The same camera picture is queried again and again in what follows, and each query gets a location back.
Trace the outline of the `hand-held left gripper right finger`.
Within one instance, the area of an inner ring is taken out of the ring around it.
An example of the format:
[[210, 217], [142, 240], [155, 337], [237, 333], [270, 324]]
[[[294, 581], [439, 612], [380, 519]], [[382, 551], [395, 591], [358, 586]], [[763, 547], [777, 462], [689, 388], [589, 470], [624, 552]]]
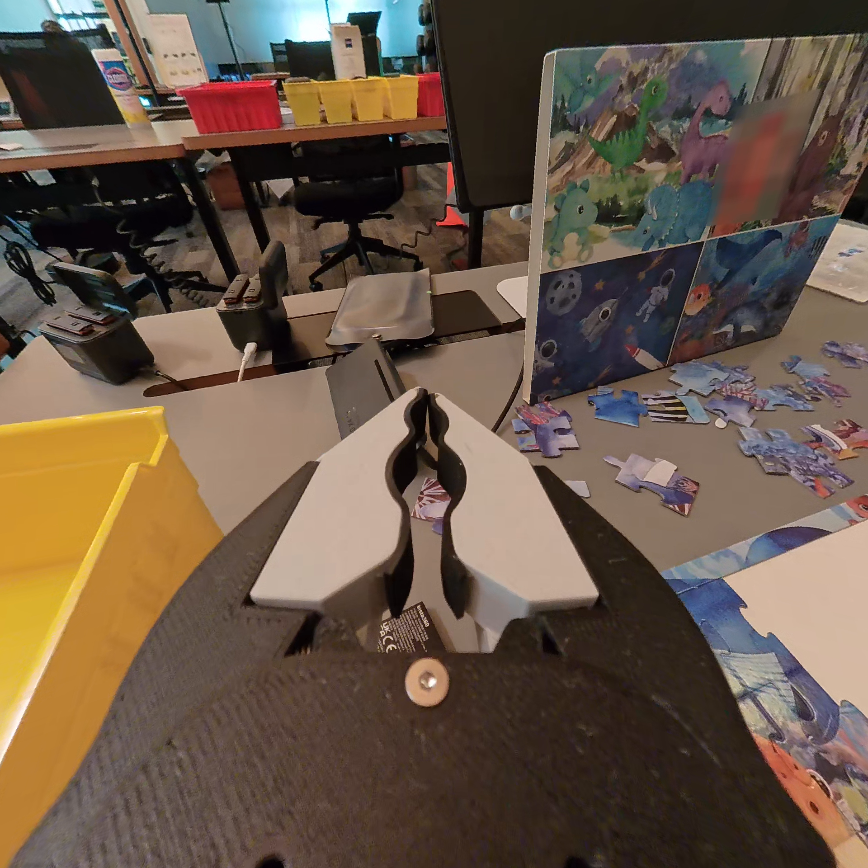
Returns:
[[490, 653], [506, 627], [540, 613], [589, 609], [591, 573], [537, 467], [442, 394], [429, 396], [443, 518], [443, 596]]

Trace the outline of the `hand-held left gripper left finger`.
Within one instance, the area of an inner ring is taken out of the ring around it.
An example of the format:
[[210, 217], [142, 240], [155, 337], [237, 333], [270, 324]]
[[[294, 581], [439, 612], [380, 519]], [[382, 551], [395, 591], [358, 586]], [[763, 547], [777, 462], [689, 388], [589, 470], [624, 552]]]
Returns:
[[250, 597], [332, 619], [406, 607], [414, 573], [404, 493], [418, 473], [428, 392], [409, 389], [306, 470], [297, 505]]

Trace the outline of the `purple leaf puzzle piece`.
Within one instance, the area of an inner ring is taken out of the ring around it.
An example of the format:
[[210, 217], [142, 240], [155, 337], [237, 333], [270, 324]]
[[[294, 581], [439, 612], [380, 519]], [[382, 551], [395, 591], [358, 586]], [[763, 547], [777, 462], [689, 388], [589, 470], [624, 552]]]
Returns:
[[[590, 498], [590, 486], [583, 480], [561, 480], [574, 494], [586, 500]], [[513, 507], [513, 512], [517, 514], [519, 508], [523, 509], [523, 515], [531, 518], [537, 515], [536, 499], [532, 497], [528, 499], [526, 494], [522, 494], [524, 488], [517, 484], [502, 483], [496, 487], [496, 493], [499, 495], [509, 494], [509, 504]], [[423, 520], [432, 524], [433, 531], [441, 535], [443, 533], [443, 521], [450, 505], [450, 496], [447, 495], [443, 485], [434, 478], [427, 477], [422, 484], [418, 493], [417, 500], [411, 511], [411, 517]]]

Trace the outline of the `assembled crab whale puzzle pieces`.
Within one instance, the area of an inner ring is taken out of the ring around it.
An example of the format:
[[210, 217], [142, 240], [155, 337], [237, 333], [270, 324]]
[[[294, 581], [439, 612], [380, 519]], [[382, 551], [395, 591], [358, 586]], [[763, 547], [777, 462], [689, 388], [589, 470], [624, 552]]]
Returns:
[[663, 576], [708, 641], [752, 735], [778, 743], [828, 793], [837, 816], [826, 835], [818, 832], [837, 865], [866, 866], [866, 716], [834, 700], [775, 635], [761, 635], [724, 579]]

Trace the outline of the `ocean jigsaw puzzle tray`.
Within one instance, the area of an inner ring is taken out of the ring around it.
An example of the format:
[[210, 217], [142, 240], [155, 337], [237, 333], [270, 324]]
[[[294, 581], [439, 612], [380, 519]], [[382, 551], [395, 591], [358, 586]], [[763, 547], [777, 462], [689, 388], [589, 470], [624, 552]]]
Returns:
[[834, 700], [866, 716], [866, 495], [670, 570], [724, 579], [761, 635], [775, 635]]

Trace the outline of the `orange pufferfish puzzle piece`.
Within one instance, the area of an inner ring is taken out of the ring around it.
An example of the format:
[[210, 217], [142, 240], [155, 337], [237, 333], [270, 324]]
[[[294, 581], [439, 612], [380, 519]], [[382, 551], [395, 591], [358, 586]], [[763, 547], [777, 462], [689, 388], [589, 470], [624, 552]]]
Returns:
[[837, 816], [828, 793], [818, 780], [776, 742], [754, 734], [754, 742], [765, 762], [814, 828], [822, 835], [828, 822]]

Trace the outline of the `black printed cardboard box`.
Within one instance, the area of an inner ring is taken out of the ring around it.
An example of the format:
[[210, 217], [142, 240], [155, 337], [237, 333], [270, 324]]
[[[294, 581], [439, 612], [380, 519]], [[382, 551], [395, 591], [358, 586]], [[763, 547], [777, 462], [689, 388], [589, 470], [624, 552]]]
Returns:
[[446, 650], [423, 602], [410, 605], [400, 615], [382, 621], [377, 627], [375, 648], [380, 654], [415, 656], [432, 656]]

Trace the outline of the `black electronic device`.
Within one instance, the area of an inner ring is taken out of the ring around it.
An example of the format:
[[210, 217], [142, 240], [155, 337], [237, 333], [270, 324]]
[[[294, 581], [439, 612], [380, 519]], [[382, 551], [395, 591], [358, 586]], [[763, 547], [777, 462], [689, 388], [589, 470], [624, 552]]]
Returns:
[[379, 335], [335, 361], [325, 376], [341, 440], [406, 392]]

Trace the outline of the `black flat pad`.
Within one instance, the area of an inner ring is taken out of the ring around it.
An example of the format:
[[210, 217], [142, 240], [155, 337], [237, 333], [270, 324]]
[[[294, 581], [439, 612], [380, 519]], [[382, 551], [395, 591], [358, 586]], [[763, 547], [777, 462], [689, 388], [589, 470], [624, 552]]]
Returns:
[[491, 331], [497, 333], [502, 323], [483, 298], [472, 291], [433, 294], [431, 297], [432, 338], [445, 339]]

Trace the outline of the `illustrated puzzle box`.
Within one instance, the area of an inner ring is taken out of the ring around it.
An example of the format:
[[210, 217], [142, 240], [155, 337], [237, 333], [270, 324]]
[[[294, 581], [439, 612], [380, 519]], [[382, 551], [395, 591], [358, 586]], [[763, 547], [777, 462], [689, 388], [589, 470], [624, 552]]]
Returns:
[[524, 396], [777, 336], [866, 140], [866, 33], [548, 52]]

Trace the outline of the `scattered loose puzzle pieces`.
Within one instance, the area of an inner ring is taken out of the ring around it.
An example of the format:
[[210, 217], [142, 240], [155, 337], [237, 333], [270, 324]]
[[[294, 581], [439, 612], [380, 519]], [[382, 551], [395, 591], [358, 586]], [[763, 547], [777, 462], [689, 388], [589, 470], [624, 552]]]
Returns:
[[[821, 353], [845, 367], [866, 370], [866, 347], [862, 344], [827, 341]], [[595, 419], [631, 428], [638, 428], [643, 418], [667, 425], [714, 423], [719, 429], [734, 427], [741, 438], [737, 443], [740, 452], [756, 461], [764, 473], [787, 476], [816, 496], [829, 498], [854, 484], [840, 465], [857, 458], [859, 450], [866, 450], [866, 426], [851, 418], [828, 425], [813, 423], [799, 429], [806, 438], [802, 441], [783, 429], [757, 428], [756, 414], [761, 411], [785, 408], [809, 413], [824, 400], [841, 409], [852, 396], [830, 378], [823, 363], [792, 354], [780, 365], [793, 382], [759, 387], [747, 365], [719, 361], [675, 363], [670, 369], [670, 382], [678, 386], [675, 391], [640, 395], [598, 386], [588, 403]], [[535, 452], [554, 459], [565, 450], [579, 448], [569, 412], [559, 410], [548, 400], [516, 405], [511, 424], [523, 453]], [[655, 493], [662, 506], [679, 515], [691, 512], [700, 485], [681, 474], [674, 463], [637, 454], [603, 460], [617, 469], [616, 483], [634, 492]]]

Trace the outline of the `white paper sheet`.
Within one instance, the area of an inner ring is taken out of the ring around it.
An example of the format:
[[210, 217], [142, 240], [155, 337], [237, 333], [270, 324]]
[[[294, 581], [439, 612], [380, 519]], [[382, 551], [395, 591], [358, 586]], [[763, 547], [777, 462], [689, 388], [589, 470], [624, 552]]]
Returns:
[[864, 305], [867, 303], [867, 226], [840, 221], [830, 235], [807, 286]]

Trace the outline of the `small yellow plastic bin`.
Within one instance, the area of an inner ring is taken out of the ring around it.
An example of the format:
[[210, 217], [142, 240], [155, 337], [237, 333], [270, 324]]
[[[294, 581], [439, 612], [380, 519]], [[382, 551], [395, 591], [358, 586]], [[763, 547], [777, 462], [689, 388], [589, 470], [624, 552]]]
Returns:
[[318, 92], [326, 123], [348, 124], [355, 120], [352, 80], [319, 81]]
[[384, 79], [380, 76], [354, 78], [349, 81], [353, 120], [375, 123], [385, 119]]
[[296, 127], [313, 127], [322, 122], [319, 84], [308, 78], [290, 77], [281, 87]]
[[406, 121], [418, 117], [418, 85], [416, 75], [384, 75], [381, 78], [385, 119]]

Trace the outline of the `white wipes canister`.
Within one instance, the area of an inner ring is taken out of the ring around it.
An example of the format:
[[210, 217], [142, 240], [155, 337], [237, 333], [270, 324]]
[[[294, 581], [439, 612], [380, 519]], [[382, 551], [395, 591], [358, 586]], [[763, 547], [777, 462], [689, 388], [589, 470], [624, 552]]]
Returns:
[[150, 118], [136, 92], [136, 85], [117, 49], [90, 51], [123, 121], [129, 127], [149, 127]]

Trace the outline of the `white poster board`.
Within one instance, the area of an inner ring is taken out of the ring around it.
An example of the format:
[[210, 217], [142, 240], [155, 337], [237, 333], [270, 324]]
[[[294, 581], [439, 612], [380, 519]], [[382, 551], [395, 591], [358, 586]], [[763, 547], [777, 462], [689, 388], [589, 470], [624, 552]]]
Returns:
[[150, 56], [164, 86], [178, 90], [208, 82], [187, 15], [149, 13], [145, 28]]

